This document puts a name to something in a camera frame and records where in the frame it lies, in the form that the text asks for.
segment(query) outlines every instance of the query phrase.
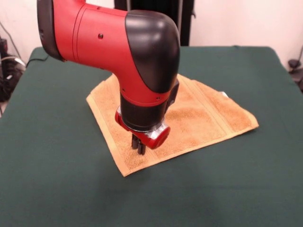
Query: green tablecloth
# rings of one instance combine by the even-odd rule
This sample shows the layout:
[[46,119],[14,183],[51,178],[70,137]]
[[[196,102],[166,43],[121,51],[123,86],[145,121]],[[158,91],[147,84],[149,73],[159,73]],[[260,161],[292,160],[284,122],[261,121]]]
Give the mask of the green tablecloth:
[[86,97],[110,73],[35,49],[0,119],[1,227],[303,226],[303,96],[275,52],[182,47],[260,127],[123,178]]

